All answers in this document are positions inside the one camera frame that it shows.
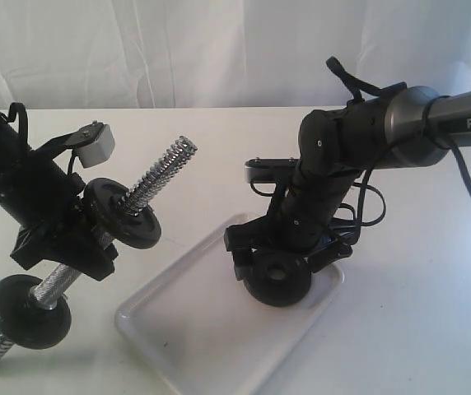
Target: white fabric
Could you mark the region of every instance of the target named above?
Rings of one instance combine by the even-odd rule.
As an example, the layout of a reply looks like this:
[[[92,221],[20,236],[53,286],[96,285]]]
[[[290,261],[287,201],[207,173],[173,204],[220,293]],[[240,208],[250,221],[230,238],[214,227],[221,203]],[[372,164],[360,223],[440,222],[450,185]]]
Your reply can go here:
[[[471,90],[471,1],[0,0],[2,107],[341,105],[331,55]]]

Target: white table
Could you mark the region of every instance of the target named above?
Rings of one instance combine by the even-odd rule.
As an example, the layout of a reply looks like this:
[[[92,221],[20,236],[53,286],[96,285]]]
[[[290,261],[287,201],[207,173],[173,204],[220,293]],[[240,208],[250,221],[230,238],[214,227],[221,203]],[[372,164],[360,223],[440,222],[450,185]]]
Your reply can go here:
[[[172,393],[115,331],[114,311],[226,218],[265,210],[268,200],[250,191],[243,164],[297,156],[309,110],[30,111],[32,146],[93,119],[111,125],[114,154],[93,169],[78,166],[86,181],[130,185],[180,134],[199,151],[153,201],[161,242],[148,251],[117,243],[114,275],[101,283],[84,276],[68,290],[68,337],[46,351],[14,347],[0,363],[0,393]],[[471,148],[464,154],[471,170]],[[385,194],[385,221],[364,230],[340,263],[346,280],[338,296],[263,393],[471,393],[471,202],[455,162],[381,170],[372,183]],[[368,216],[380,209],[374,198],[368,206]],[[8,257],[17,228],[0,209],[0,279],[23,272]],[[54,266],[41,263],[30,274],[43,277]]]

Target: white tray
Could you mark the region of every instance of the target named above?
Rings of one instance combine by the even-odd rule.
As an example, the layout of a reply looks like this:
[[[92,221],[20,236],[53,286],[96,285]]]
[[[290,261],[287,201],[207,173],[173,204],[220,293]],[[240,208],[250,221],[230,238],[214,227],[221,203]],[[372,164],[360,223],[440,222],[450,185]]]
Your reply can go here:
[[[330,265],[288,308],[255,300],[234,274],[223,234],[239,214],[126,300],[115,325],[179,394],[255,393],[322,314],[343,283]]]

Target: robotic arm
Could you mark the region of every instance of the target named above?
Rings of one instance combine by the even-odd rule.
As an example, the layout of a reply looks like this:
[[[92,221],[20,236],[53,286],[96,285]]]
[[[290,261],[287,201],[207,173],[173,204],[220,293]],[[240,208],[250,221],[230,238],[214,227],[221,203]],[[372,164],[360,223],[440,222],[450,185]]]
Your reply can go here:
[[[276,187],[265,216],[226,229],[237,279],[265,304],[287,306],[303,299],[311,273],[351,256],[361,228],[383,219],[385,203],[377,220],[362,221],[366,191],[382,198],[368,185],[373,170],[434,165],[452,150],[471,196],[458,149],[471,146],[471,92],[440,96],[403,82],[380,89],[348,74],[336,58],[327,65],[353,99],[344,109],[314,110],[303,119],[299,160],[246,163],[255,192],[255,184]],[[375,98],[364,101],[361,91]],[[360,188],[357,211],[343,203],[352,186]],[[352,212],[352,220],[334,217],[340,207]]]

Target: white backdrop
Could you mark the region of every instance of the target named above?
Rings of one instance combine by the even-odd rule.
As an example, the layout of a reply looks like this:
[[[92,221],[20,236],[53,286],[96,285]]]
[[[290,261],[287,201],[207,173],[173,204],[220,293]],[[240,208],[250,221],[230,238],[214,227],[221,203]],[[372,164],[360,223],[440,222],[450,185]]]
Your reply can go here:
[[[0,0],[0,105],[341,105],[377,85],[471,90],[469,0]]]

